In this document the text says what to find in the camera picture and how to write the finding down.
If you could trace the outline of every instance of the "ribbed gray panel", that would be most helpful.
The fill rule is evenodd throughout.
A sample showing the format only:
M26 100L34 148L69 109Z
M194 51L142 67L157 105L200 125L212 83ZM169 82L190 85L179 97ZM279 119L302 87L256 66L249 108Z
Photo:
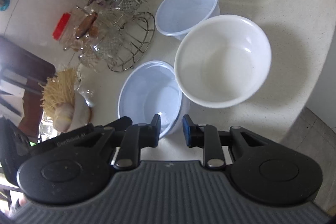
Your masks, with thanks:
M17 224L316 224L328 219L313 203L292 208L254 203L223 173L205 170L199 161L142 162L136 170L117 173L87 202L28 203L13 217Z

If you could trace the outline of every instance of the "plastic container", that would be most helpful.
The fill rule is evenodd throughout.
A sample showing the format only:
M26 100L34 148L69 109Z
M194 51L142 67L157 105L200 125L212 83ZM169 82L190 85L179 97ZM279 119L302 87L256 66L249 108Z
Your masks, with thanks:
M118 117L128 116L137 124L150 123L159 114L162 138L180 127L189 106L190 101L175 80L173 67L163 61L150 61L137 67L124 83Z
M220 13L218 0L164 0L155 25L160 33L182 40L195 25Z
M175 57L176 81L196 104L231 107L260 89L271 61L267 36L257 24L221 15L202 22L183 39Z

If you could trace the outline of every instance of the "wire rack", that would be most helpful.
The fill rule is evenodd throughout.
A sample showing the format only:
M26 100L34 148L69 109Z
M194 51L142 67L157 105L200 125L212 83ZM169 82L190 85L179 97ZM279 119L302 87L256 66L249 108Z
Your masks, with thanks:
M108 66L111 71L123 72L133 68L149 48L155 31L155 19L149 12L139 13L133 20L120 28L125 42L120 46L116 65Z

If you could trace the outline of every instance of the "white countertop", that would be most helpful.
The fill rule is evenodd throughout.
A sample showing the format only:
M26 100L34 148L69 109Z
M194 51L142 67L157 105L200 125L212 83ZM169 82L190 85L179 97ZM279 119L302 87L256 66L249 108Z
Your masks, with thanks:
M162 0L148 0L155 12ZM304 107L320 75L336 25L336 0L219 0L221 14L236 14L256 22L268 36L272 68L262 88L249 100L226 109L191 103L195 123L219 130L241 125L274 141L281 141ZM156 32L140 63L163 60L174 64L180 42ZM94 90L93 123L117 118L121 87L131 71L85 73L84 85ZM163 138L156 149L145 148L143 159L201 159L202 150L185 146L182 129Z

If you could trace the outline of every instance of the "bowl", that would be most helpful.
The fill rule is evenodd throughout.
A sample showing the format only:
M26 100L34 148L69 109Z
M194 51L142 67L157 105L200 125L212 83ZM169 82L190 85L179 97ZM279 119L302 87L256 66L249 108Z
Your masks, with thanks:
M182 40L192 27L219 14L218 0L164 0L155 25L160 33Z
M175 80L174 69L163 61L137 67L124 83L118 101L118 117L128 116L133 124L150 123L161 116L160 138L176 131L190 102Z
M183 39L175 75L191 101L225 108L247 100L262 86L271 59L267 36L257 24L221 15L202 22Z

